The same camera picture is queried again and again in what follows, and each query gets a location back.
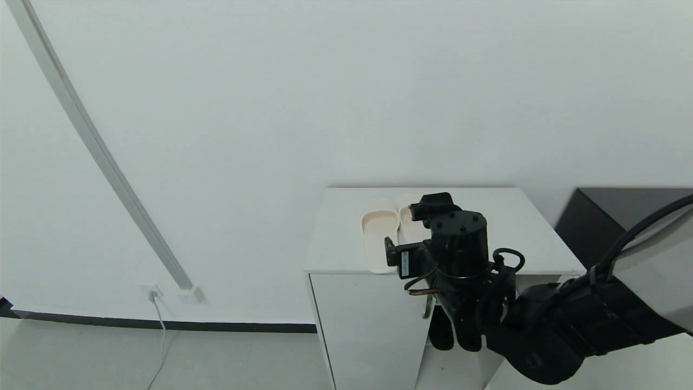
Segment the cabinet top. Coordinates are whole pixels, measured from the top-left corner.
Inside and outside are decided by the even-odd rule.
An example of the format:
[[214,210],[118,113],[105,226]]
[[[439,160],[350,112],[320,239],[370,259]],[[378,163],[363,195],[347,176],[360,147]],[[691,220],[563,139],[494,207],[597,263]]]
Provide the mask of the cabinet top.
[[[308,273],[370,273],[365,264],[361,217],[375,197],[394,202],[401,194],[449,192],[463,210],[488,221],[489,253],[513,248],[527,258],[519,274],[577,275],[585,272],[549,223],[518,188],[328,188],[313,226],[304,270]],[[508,265],[515,259],[509,256]]]

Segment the cabinet door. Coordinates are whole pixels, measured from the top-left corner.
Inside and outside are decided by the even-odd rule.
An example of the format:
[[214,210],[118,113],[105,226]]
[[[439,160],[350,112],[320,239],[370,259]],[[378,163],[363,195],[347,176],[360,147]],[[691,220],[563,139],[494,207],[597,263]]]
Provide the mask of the cabinet door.
[[311,274],[337,390],[413,390],[428,335],[425,296],[397,275]]

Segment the black baseboard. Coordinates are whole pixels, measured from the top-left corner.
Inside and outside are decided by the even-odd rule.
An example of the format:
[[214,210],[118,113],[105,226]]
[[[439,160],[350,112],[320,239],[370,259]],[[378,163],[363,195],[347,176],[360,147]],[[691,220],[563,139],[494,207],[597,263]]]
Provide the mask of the black baseboard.
[[[15,319],[29,319],[79,325],[111,326],[115,328],[161,329],[158,321],[111,319],[103,317],[69,316],[66,314],[25,312],[11,310],[12,304],[6,299],[0,303],[0,316]],[[209,332],[264,332],[264,333],[317,333],[310,323],[217,323],[217,322],[179,322],[164,321],[167,330],[197,330]]]

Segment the white power cord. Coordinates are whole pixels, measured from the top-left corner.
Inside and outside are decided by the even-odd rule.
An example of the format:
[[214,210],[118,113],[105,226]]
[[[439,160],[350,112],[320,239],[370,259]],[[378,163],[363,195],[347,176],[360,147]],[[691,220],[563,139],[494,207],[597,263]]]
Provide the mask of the white power cord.
[[149,301],[154,304],[154,307],[157,308],[157,314],[159,315],[159,323],[161,324],[161,328],[164,330],[164,334],[161,336],[161,363],[159,364],[159,369],[157,370],[157,373],[155,373],[154,377],[152,378],[152,382],[149,382],[147,390],[150,390],[152,388],[154,381],[157,379],[157,375],[159,375],[161,369],[164,367],[164,340],[166,339],[166,326],[164,325],[164,321],[161,319],[161,312],[159,311],[159,306],[157,305],[156,297],[158,296],[159,294],[157,294],[156,291],[149,291]]

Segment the white cabinet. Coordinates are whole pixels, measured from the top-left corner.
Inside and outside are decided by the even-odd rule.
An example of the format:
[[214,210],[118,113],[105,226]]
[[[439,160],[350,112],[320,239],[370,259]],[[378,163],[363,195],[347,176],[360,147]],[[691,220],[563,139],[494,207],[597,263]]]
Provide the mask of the white cabinet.
[[514,248],[527,263],[522,289],[579,275],[584,268],[527,197],[516,188],[328,189],[316,217],[304,267],[318,335],[337,390],[481,390],[503,359],[490,350],[426,345],[426,298],[409,296],[397,275],[375,275],[365,264],[360,218],[373,197],[450,192],[455,204],[488,221],[489,252]]
[[396,275],[312,274],[310,282],[337,389],[413,389],[426,298],[406,294]]

